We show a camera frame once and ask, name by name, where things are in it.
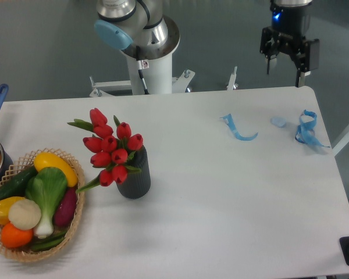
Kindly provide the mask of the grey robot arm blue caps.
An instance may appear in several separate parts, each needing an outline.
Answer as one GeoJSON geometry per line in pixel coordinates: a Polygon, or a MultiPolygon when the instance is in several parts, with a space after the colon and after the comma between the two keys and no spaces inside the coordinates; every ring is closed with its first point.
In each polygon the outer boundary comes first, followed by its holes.
{"type": "MultiPolygon", "coordinates": [[[[305,76],[319,66],[318,39],[308,40],[311,1],[271,1],[272,21],[261,34],[260,53],[270,63],[278,54],[288,55],[297,70],[295,85],[305,83],[305,76]]],[[[157,60],[171,62],[172,53],[180,42],[176,23],[165,16],[162,1],[98,1],[99,19],[94,30],[111,48],[122,51],[131,63],[130,81],[138,84],[141,93],[149,93],[149,75],[161,77],[165,85],[171,85],[172,65],[164,69],[155,65],[157,60]]]]}

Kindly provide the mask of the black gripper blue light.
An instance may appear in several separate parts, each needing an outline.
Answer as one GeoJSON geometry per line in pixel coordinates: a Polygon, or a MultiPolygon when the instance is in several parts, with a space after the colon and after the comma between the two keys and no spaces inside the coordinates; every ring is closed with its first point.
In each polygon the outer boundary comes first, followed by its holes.
{"type": "Polygon", "coordinates": [[[309,29],[310,6],[312,1],[271,1],[272,25],[265,27],[261,33],[260,53],[267,63],[266,73],[276,64],[280,45],[298,48],[293,62],[297,69],[295,86],[305,85],[305,79],[311,71],[319,67],[320,40],[306,40],[309,29]]]}

